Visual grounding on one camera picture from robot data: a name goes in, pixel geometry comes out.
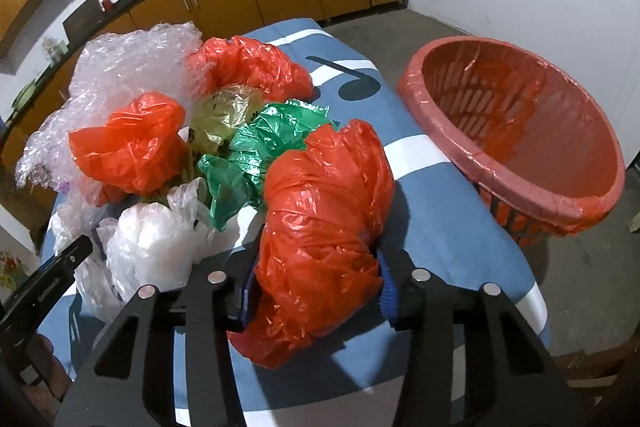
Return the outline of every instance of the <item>floor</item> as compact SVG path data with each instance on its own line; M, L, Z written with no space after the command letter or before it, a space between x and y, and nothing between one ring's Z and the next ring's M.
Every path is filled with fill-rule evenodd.
M396 86L409 58L434 39L461 33L408 9L338 22L326 30L370 60ZM552 355L587 353L625 342L640 321L640 174L626 174L622 198L607 218L573 237L550 238L525 251L545 297Z

